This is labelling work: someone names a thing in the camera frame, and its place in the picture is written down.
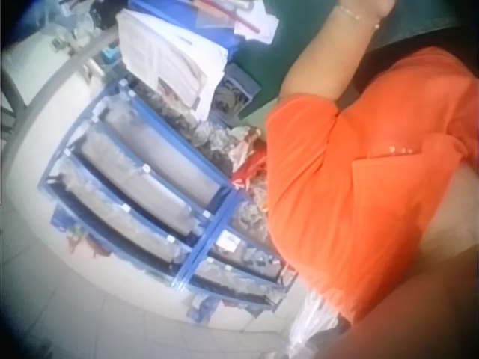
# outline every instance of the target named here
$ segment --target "stack of papers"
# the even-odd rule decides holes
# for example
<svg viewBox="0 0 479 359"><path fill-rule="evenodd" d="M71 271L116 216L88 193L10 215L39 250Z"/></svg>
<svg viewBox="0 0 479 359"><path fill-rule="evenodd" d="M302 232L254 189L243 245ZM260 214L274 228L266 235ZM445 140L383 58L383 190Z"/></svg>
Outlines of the stack of papers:
<svg viewBox="0 0 479 359"><path fill-rule="evenodd" d="M247 40L258 40L270 44L275 37L279 20L276 16L266 13L263 0L255 0L251 10L237 9L237 15L260 30L257 34L239 21L234 24L234 33L242 35Z"/></svg>
<svg viewBox="0 0 479 359"><path fill-rule="evenodd" d="M160 95L172 96L206 120L228 51L162 19L131 10L117 15L126 68Z"/></svg>

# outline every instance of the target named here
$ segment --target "orange shirt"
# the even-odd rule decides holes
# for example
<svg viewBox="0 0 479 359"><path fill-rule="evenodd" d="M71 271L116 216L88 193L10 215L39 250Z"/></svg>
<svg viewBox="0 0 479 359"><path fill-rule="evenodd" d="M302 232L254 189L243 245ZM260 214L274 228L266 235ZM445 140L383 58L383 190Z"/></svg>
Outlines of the orange shirt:
<svg viewBox="0 0 479 359"><path fill-rule="evenodd" d="M428 48L346 111L295 95L266 130L272 240L355 322L400 280L461 160L477 163L478 81Z"/></svg>

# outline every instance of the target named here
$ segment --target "tile floor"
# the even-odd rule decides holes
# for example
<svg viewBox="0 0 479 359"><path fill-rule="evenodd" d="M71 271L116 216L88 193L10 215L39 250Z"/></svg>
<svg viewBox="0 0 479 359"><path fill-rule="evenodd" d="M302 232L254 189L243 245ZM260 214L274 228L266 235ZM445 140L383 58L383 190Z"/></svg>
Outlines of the tile floor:
<svg viewBox="0 0 479 359"><path fill-rule="evenodd" d="M157 316L106 294L70 269L1 206L1 311L54 359L253 359L283 348L277 334L219 331Z"/></svg>

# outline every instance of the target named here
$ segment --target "green desk surface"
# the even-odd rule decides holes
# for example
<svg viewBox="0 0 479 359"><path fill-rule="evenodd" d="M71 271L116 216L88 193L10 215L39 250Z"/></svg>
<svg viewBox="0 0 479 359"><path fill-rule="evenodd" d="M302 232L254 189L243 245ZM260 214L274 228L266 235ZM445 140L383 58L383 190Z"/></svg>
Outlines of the green desk surface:
<svg viewBox="0 0 479 359"><path fill-rule="evenodd" d="M318 33L336 0L264 0L268 13L279 18L271 45L248 41L235 54L234 62L262 87L245 117L278 96L288 69ZM460 24L448 0L399 0L371 44L375 49L407 37Z"/></svg>

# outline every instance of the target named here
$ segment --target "white plastic bag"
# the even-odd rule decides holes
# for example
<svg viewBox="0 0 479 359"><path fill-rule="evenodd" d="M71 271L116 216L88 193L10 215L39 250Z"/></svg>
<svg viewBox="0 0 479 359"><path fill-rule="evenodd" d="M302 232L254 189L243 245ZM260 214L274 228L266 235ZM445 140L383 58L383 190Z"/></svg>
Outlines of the white plastic bag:
<svg viewBox="0 0 479 359"><path fill-rule="evenodd" d="M287 353L294 359L313 359L318 348L308 341L321 331L338 326L338 312L315 291L308 294L290 330Z"/></svg>

